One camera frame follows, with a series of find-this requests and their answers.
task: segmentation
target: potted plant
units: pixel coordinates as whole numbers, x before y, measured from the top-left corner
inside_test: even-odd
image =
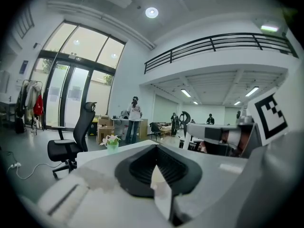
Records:
[[[106,138],[103,139],[100,145],[105,145],[108,149],[109,154],[118,152],[118,145],[121,139],[114,135],[107,135]]]

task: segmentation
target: floor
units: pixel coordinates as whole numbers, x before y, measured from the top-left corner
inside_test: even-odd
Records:
[[[72,133],[63,133],[64,139],[73,139]],[[38,134],[30,132],[30,128],[22,134],[16,134],[14,130],[2,128],[0,133],[0,159],[2,166],[5,171],[11,164],[14,163],[12,155],[8,155],[6,151],[12,151],[18,162],[21,163],[21,167],[18,169],[20,177],[29,176],[34,167],[39,163],[47,163],[51,166],[57,166],[61,162],[52,162],[48,158],[47,143],[50,140],[59,139],[58,132],[45,130],[38,130]],[[89,151],[103,150],[105,147],[100,146],[96,143],[96,136],[88,136],[86,138],[87,147]],[[179,146],[179,137],[176,134],[175,137],[166,135],[164,139],[157,139],[158,143],[164,146]],[[120,142],[119,146],[126,145],[123,141]],[[23,195],[31,199],[33,202],[37,202],[40,196],[57,180],[52,174],[52,168],[46,165],[40,165],[36,168],[34,174],[26,180],[20,179],[16,175],[17,169],[10,169],[8,171],[8,178],[16,193]],[[59,178],[63,178],[68,175],[68,170],[57,172]]]

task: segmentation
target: chair headrest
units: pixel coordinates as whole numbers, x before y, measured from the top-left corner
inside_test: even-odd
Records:
[[[95,107],[96,107],[96,104],[97,102],[86,102],[85,103],[85,106],[84,106],[84,109],[87,111],[87,112],[93,112],[95,110]]]

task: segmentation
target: chair seat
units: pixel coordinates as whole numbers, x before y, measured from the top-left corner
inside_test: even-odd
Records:
[[[72,157],[68,156],[67,150],[64,145],[56,145],[55,140],[51,140],[47,144],[47,154],[51,161],[58,162],[68,160],[70,158],[76,158],[79,152],[83,150],[76,145],[76,143],[70,144]]]

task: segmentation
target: person wearing white shirt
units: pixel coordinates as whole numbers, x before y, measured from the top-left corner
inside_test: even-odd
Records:
[[[136,142],[136,136],[137,136],[137,129],[138,124],[140,121],[140,118],[142,117],[142,110],[141,107],[138,104],[138,97],[134,96],[132,103],[129,105],[127,112],[129,113],[129,127],[127,131],[127,135],[125,138],[126,143],[130,143],[131,138],[131,131],[133,127],[133,137],[132,137],[132,143]]]

